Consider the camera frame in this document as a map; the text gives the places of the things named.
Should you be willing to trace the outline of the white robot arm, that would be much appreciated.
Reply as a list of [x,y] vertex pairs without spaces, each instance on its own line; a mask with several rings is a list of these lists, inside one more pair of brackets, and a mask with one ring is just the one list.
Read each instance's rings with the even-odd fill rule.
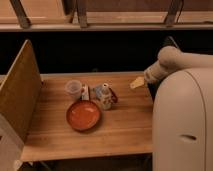
[[213,171],[213,55],[163,47],[144,70],[158,84],[153,104],[153,171]]

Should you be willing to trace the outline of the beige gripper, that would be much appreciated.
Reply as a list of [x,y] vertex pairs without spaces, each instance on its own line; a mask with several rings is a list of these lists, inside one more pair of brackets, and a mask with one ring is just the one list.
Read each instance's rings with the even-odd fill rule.
[[159,62],[155,62],[144,70],[144,78],[137,77],[134,81],[130,83],[130,88],[135,89],[145,84],[144,79],[147,83],[154,84],[161,81],[167,75],[167,72],[160,65]]

